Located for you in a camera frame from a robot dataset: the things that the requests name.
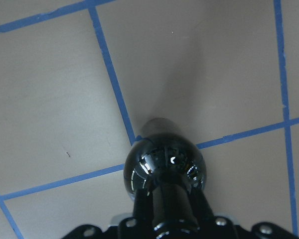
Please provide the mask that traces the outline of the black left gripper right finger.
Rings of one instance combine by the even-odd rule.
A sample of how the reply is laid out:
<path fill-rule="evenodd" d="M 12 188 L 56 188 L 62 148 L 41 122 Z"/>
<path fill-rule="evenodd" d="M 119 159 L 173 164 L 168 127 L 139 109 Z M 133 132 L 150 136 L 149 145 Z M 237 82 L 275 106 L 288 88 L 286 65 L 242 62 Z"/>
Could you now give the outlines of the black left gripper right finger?
<path fill-rule="evenodd" d="M 190 192 L 189 199 L 193 214 L 198 221 L 205 221 L 214 217 L 213 211 L 202 189 L 193 188 Z"/>

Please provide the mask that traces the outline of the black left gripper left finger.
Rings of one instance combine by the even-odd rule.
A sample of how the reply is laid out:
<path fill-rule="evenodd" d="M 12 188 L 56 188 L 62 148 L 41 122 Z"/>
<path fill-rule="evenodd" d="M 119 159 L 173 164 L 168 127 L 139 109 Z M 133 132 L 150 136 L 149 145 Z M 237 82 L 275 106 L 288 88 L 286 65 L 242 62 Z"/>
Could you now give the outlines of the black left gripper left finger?
<path fill-rule="evenodd" d="M 137 189 L 135 193 L 133 217 L 140 221 L 153 220 L 152 193 L 147 189 Z"/>

